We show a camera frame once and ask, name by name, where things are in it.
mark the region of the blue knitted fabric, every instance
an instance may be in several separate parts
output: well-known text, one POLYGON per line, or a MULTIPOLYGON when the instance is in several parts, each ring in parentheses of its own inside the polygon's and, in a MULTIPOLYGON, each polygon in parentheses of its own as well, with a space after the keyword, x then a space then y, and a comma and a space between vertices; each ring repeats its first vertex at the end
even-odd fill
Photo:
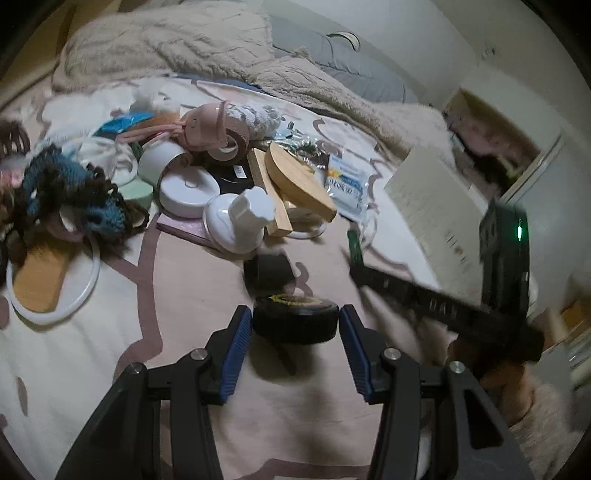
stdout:
MULTIPOLYGON (((22 188, 27 202, 27 214, 37 216, 39 212, 39 199, 31 198, 33 192, 39 187, 43 178, 43 170, 55 166, 59 176, 64 180, 66 187, 81 185, 86 179, 93 178, 94 174, 86 170, 78 162, 62 155, 59 149, 47 149, 33 158, 31 165, 25 172, 22 180, 22 188)), ((81 208, 80 221, 84 231, 92 231, 111 239, 125 232, 125 214, 118 206, 113 196, 108 196, 103 206, 88 206, 81 208)))

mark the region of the black disc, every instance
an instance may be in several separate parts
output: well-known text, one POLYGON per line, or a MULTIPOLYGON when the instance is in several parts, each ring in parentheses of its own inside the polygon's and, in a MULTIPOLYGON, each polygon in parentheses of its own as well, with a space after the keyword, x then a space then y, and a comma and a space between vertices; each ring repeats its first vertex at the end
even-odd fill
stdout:
POLYGON ((283 293, 257 298, 252 313, 253 330, 274 343, 327 342, 335 336, 338 321, 336 303, 283 293))

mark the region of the wooden board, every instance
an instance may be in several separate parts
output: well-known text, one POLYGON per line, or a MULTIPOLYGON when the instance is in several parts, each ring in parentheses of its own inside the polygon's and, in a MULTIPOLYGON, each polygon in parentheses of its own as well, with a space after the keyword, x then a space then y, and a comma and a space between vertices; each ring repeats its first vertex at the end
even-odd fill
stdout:
POLYGON ((265 152, 253 148, 248 153, 248 165, 251 168, 252 179, 258 187, 265 190, 267 195, 273 199, 275 203, 275 220, 267 225, 267 232, 271 236, 286 236, 291 233, 293 228, 287 216, 287 211, 280 194, 277 192, 277 187, 271 181, 265 166, 265 152))
POLYGON ((35 236, 25 263, 14 279, 14 294, 32 312, 56 309, 61 285, 76 244, 59 240, 47 232, 35 236))
POLYGON ((265 166, 271 180, 293 203, 310 209, 328 222, 335 218, 336 206, 324 187, 275 142, 265 154, 265 166))

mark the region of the brown tape roll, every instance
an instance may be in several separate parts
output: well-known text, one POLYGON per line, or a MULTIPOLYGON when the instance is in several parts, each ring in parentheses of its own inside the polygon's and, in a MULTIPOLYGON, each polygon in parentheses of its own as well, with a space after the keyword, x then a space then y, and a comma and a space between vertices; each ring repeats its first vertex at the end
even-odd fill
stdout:
POLYGON ((220 164, 231 166, 244 158, 250 141, 246 122, 227 116, 225 119, 228 146, 208 150, 209 156, 220 164))

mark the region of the white plastic packet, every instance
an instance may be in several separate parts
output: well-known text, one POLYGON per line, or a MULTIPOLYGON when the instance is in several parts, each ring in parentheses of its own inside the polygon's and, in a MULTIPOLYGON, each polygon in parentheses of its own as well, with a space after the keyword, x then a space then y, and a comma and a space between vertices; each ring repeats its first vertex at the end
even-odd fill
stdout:
POLYGON ((369 187, 367 172, 331 155, 325 186, 342 216, 356 223, 365 222, 369 187))

